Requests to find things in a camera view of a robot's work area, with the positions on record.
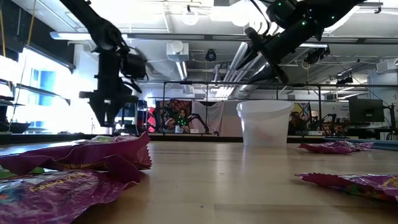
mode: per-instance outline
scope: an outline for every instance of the white plastic bucket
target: white plastic bucket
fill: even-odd
[[[294,104],[283,100],[253,100],[236,107],[245,146],[285,147]]]

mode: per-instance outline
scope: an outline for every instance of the black robotic arm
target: black robotic arm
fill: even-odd
[[[330,27],[357,4],[365,0],[275,0],[267,8],[267,15],[272,22],[285,29],[280,34],[259,35],[253,28],[245,30],[250,38],[245,59],[237,67],[240,69],[257,57],[260,52],[269,63],[267,68],[282,83],[288,83],[289,78],[278,66],[280,61],[288,54],[294,53],[300,44],[309,38],[315,37],[321,41],[323,31]],[[269,79],[269,72],[260,72],[254,75],[249,82],[258,82]]]
[[[134,83],[146,75],[145,60],[140,55],[130,54],[122,33],[110,21],[100,17],[85,0],[60,0],[69,11],[87,28],[97,45],[99,53],[97,90],[80,92],[80,98],[89,98],[90,106],[101,126],[114,126],[114,118],[126,103],[137,103],[132,90],[142,93]],[[123,82],[122,73],[130,79]]]

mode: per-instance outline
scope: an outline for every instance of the black monitor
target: black monitor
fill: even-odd
[[[384,122],[382,100],[349,99],[349,120],[351,122]]]

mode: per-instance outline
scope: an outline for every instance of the wooden table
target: wooden table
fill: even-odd
[[[141,184],[113,203],[89,208],[73,223],[398,223],[393,203],[324,189],[293,176],[394,173],[397,152],[321,155],[296,146],[152,142],[153,166],[142,172]]]

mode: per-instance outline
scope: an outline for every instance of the purple snack bag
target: purple snack bag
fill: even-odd
[[[0,166],[17,175],[36,167],[52,170],[93,169],[108,171],[123,183],[140,182],[138,170],[150,169],[148,133],[139,138],[116,138],[115,142],[89,142],[72,146],[49,147],[22,154],[0,156]]]
[[[301,144],[299,148],[310,152],[325,154],[351,154],[352,152],[370,151],[373,143],[355,143],[348,141],[332,141],[321,144]]]
[[[88,207],[116,200],[127,184],[93,170],[0,180],[0,223],[71,223]]]
[[[302,180],[350,194],[398,202],[398,174],[296,174]]]

